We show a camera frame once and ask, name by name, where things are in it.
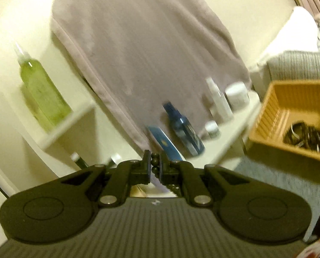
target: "gray blanket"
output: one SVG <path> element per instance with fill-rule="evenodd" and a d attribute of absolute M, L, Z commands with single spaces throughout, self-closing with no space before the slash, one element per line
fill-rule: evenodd
<path fill-rule="evenodd" d="M 199 132 L 211 120 L 206 77 L 250 87 L 226 28 L 204 0 L 55 0 L 52 30 L 142 149 L 146 126 L 170 137 L 171 101 Z"/>

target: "shelf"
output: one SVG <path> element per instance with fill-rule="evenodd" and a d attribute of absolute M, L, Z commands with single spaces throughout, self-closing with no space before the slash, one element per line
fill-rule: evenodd
<path fill-rule="evenodd" d="M 247 128 L 249 119 L 260 111 L 259 96 L 254 91 L 249 91 L 249 105 L 234 113 L 234 119 L 219 125 L 221 135 L 217 139 L 204 141 L 205 151 L 203 154 L 187 158 L 196 168 L 204 168 L 206 164 L 216 164 L 227 153 L 229 148 L 236 142 L 242 132 Z"/>
<path fill-rule="evenodd" d="M 27 107 L 20 88 L 16 88 L 14 91 L 5 94 L 5 97 L 28 134 L 42 150 L 46 150 L 49 146 L 51 146 L 72 125 L 74 125 L 95 107 L 94 100 L 89 97 L 82 96 L 76 98 L 76 100 L 67 100 L 65 98 L 66 102 L 72 109 L 72 113 L 70 113 L 52 131 L 46 132 L 39 125 L 38 121 Z"/>

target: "dark blue spray bottle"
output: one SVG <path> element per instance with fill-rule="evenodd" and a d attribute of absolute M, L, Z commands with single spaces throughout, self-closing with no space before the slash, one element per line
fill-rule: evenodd
<path fill-rule="evenodd" d="M 173 107 L 171 102 L 163 104 L 163 107 L 168 114 L 172 129 L 192 156 L 197 156 L 203 153 L 205 147 L 202 140 L 196 134 L 187 117 L 181 115 L 180 112 Z"/>

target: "orange plastic basket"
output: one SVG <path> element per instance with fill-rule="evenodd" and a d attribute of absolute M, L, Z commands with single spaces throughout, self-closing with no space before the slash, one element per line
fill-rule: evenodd
<path fill-rule="evenodd" d="M 273 81 L 249 139 L 320 161 L 320 152 L 283 143 L 284 135 L 297 121 L 320 130 L 320 80 Z"/>

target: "bottle with green liquid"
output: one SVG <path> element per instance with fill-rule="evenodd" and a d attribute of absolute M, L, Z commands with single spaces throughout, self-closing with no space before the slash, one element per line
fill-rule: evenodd
<path fill-rule="evenodd" d="M 69 113 L 71 108 L 61 96 L 42 64 L 32 59 L 18 43 L 15 52 L 20 65 L 20 76 L 24 82 L 22 91 L 27 104 L 40 125 L 50 131 Z"/>

